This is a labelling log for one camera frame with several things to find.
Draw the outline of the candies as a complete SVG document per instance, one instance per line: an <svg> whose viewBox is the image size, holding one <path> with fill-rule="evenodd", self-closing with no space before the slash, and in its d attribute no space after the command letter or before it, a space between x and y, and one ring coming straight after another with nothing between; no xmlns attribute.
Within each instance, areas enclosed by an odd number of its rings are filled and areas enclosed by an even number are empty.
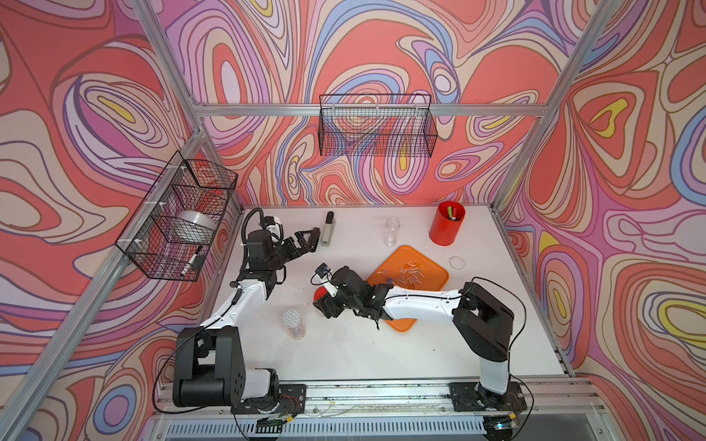
<svg viewBox="0 0 706 441"><path fill-rule="evenodd" d="M405 288L418 288L424 280L425 276L419 264L408 261L398 268L398 273L393 278L393 283Z"/></svg>

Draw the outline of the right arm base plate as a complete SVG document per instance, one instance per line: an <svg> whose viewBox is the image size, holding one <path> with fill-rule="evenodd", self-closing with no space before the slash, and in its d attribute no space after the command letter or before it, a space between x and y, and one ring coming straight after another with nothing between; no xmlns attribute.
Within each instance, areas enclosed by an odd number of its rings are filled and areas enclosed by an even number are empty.
<svg viewBox="0 0 706 441"><path fill-rule="evenodd" d="M509 382L504 395L484 389L479 382L452 382L450 399L456 412L522 413L528 410L520 384Z"/></svg>

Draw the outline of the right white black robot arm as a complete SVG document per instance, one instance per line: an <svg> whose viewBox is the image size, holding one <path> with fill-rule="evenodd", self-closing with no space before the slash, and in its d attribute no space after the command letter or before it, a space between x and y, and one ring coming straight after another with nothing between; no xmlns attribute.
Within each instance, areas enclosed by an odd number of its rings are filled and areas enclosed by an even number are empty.
<svg viewBox="0 0 706 441"><path fill-rule="evenodd" d="M480 358L479 390L498 398L509 391L515 314L475 281L459 290L411 290L394 284L371 285L348 266L333 272L321 264L310 283L327 291L314 306L328 319L351 310L375 323L404 319L451 323Z"/></svg>

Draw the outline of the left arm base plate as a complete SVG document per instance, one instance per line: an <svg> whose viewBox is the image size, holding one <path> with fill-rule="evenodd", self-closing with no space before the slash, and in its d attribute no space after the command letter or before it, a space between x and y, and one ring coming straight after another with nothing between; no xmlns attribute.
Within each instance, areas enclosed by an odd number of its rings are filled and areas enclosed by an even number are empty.
<svg viewBox="0 0 706 441"><path fill-rule="evenodd" d="M303 383L271 387L264 397L250 398L237 404L235 415L296 416L305 411L307 386Z"/></svg>

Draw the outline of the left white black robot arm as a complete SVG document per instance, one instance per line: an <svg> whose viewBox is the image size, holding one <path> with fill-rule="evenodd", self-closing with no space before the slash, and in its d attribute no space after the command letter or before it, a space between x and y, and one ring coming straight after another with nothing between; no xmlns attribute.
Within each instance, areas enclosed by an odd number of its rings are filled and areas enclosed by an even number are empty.
<svg viewBox="0 0 706 441"><path fill-rule="evenodd" d="M231 294L211 318L178 336L172 401L175 406L240 406L267 413L283 400L275 369L246 367L240 329L279 285L278 272L318 246L320 230L275 240L270 229L251 232L244 242L240 272Z"/></svg>

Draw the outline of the clear candy jar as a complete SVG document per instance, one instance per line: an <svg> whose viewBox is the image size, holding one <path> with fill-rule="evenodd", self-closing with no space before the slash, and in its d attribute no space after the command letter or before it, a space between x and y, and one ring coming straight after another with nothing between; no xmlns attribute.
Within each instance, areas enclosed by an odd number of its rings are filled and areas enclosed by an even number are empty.
<svg viewBox="0 0 706 441"><path fill-rule="evenodd" d="M386 246L393 247L397 244L398 233L400 230L400 220L395 217L389 218L386 221L386 234L384 236L384 243Z"/></svg>

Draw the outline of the red lid jar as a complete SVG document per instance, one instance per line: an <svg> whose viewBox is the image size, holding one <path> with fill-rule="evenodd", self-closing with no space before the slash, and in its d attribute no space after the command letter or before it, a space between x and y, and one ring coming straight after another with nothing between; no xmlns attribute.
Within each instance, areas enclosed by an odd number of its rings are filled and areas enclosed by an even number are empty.
<svg viewBox="0 0 706 441"><path fill-rule="evenodd" d="M316 309L323 311L327 308L327 303L331 299L331 296L325 287L319 287L314 292L313 305Z"/></svg>

